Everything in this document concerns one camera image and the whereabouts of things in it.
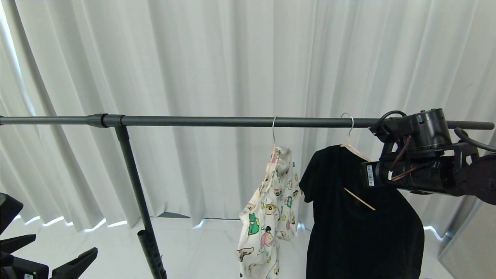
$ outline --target black pole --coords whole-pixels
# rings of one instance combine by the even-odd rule
[[[136,196],[136,201],[138,202],[141,219],[143,220],[143,225],[145,227],[144,230],[138,232],[141,248],[143,248],[143,252],[152,272],[153,278],[167,279],[167,274],[158,249],[157,239],[155,238],[155,233],[153,231],[150,214],[148,213],[148,208],[146,207],[145,194],[143,193],[143,188],[141,187],[138,169],[136,168],[136,163],[132,154],[129,133],[127,132],[126,126],[116,126],[115,128],[117,138],[121,144],[124,161],[127,166],[127,172],[129,173],[129,178],[131,179],[132,189],[134,190],[134,195]]]
[[[367,128],[375,124],[377,118],[355,118],[355,128]],[[97,127],[115,126],[189,126],[189,127],[271,127],[272,117],[196,117],[196,116],[123,116],[96,114],[83,117],[0,117],[0,125],[24,124],[60,124],[84,125]],[[492,122],[447,121],[448,128],[466,130],[492,130]],[[296,128],[349,128],[349,118],[304,118],[278,117],[275,127]]]

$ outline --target marble floor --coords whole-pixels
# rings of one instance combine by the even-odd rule
[[[239,239],[239,220],[206,219],[192,228],[190,219],[155,218],[152,220],[162,261],[171,279],[239,278],[235,249]],[[35,233],[37,240],[15,253],[16,256],[56,268],[82,252],[98,248],[98,257],[80,277],[142,279],[151,278],[136,233],[141,224],[109,227],[103,224],[89,232],[76,232],[63,220],[43,226],[39,220],[27,225],[16,219],[1,239]],[[292,244],[281,241],[282,279],[304,279],[306,250],[310,231],[300,228]],[[437,260],[442,242],[426,230],[421,278],[452,279]]]

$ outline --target metal hanger hook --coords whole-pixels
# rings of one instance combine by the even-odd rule
[[[276,135],[274,133],[274,125],[276,124],[276,117],[274,117],[274,121],[272,121],[272,138],[274,139],[274,145],[276,145]]]
[[[355,127],[355,120],[353,119],[353,116],[351,116],[351,114],[345,112],[341,115],[341,118],[343,118],[343,115],[348,115],[350,118],[351,118],[351,129],[348,131],[348,138],[350,138],[351,136],[351,130],[353,130],[353,127]]]

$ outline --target white sticker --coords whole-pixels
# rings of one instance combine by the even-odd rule
[[[373,183],[373,171],[372,171],[372,166],[371,165],[368,165],[367,166],[367,176],[368,176],[368,179],[369,179],[369,187],[373,187],[374,186],[374,183]]]

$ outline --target curtain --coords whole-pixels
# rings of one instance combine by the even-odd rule
[[[494,1],[3,1],[4,116],[378,118],[443,108],[496,121]],[[0,129],[2,191],[24,220],[76,228],[139,213],[114,131]],[[153,216],[238,218],[265,174],[270,128],[129,127]],[[493,131],[469,131],[489,142]],[[276,128],[300,175],[348,129]],[[377,159],[367,129],[352,145]],[[462,198],[404,193],[443,235]],[[312,226],[312,209],[302,209]]]

